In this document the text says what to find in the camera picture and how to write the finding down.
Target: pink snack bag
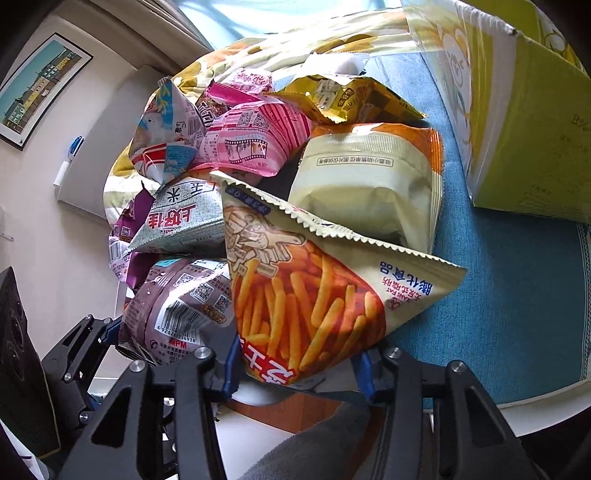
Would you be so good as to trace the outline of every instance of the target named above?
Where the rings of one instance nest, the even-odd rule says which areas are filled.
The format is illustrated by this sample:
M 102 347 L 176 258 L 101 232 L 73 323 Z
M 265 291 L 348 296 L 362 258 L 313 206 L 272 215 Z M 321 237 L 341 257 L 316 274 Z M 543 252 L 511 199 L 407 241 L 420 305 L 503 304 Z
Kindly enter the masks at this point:
M 109 235 L 109 266 L 121 282 L 129 288 L 139 288 L 150 268 L 159 259 L 158 254 L 137 253 L 128 250 L 132 238 L 144 224 L 154 203 L 154 197 L 143 188 L 115 222 Z
M 274 97 L 243 103 L 213 121 L 192 170 L 234 168 L 272 177 L 308 140 L 311 120 Z
M 240 103 L 258 102 L 260 98 L 248 95 L 229 85 L 212 81 L 199 96 L 195 106 L 205 125 L 209 128 L 213 121 Z
M 273 76 L 264 69 L 238 69 L 223 82 L 236 90 L 253 95 L 273 91 Z

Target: black speaker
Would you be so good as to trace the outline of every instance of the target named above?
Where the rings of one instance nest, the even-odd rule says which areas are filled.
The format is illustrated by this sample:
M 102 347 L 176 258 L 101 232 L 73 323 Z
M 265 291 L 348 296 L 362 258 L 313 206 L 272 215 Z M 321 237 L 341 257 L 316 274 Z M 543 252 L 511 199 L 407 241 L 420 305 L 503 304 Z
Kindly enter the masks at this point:
M 0 273 L 0 420 L 38 458 L 60 449 L 45 372 L 27 334 L 12 267 Z

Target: plastic wrapper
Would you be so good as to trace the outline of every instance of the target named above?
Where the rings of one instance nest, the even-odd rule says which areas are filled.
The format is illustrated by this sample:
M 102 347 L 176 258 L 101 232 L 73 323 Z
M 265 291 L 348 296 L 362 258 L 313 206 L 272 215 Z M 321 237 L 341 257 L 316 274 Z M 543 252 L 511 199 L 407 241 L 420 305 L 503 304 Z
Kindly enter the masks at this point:
M 313 53 L 301 65 L 297 77 L 317 74 L 359 75 L 369 59 L 369 53 Z
M 138 288 L 150 267 L 158 260 L 157 254 L 137 253 L 129 250 L 129 243 L 144 224 L 154 197 L 143 188 L 115 222 L 109 235 L 109 266 L 121 282 Z
M 263 382 L 323 381 L 324 370 L 452 292 L 466 273 L 326 222 L 221 172 L 212 176 L 222 189 L 242 352 Z
M 289 202 L 330 222 L 430 253 L 443 198 L 443 147 L 432 128 L 317 126 Z
M 254 95 L 273 91 L 273 76 L 264 69 L 238 69 L 223 82 L 236 90 Z
M 319 124 L 417 122 L 426 117 L 406 100 L 370 77 L 308 75 L 268 95 L 297 105 Z
M 208 345 L 233 325 L 228 264 L 180 257 L 157 262 L 129 302 L 118 350 L 152 364 L 171 364 Z
M 197 111 L 205 128 L 213 121 L 240 103 L 258 102 L 260 98 L 248 95 L 229 85 L 212 81 L 196 102 Z
M 193 168 L 234 168 L 276 175 L 310 136 L 312 123 L 279 99 L 243 103 L 215 119 Z
M 195 106 L 165 78 L 142 115 L 129 157 L 143 176 L 165 185 L 187 169 L 204 135 Z
M 156 194 L 146 221 L 129 249 L 135 252 L 216 254 L 223 250 L 224 226 L 219 188 L 185 177 Z

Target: building painting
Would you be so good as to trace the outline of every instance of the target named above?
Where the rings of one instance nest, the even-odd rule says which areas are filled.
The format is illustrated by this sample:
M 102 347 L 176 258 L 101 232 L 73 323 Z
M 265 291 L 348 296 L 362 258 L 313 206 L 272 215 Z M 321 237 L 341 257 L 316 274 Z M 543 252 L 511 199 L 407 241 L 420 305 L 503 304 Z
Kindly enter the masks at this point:
M 82 58 L 64 48 L 64 50 L 39 72 L 35 82 L 12 103 L 4 115 L 2 123 L 17 133 L 22 133 L 29 119 L 43 103 L 49 92 Z

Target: wooden floor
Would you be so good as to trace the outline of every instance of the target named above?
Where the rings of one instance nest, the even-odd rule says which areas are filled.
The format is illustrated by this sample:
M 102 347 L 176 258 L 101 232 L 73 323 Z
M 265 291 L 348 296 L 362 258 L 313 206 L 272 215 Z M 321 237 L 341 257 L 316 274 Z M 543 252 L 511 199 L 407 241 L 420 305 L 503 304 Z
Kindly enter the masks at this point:
M 340 402 L 296 393 L 287 400 L 268 407 L 253 407 L 232 400 L 228 408 L 253 420 L 285 432 L 298 433 L 330 417 Z

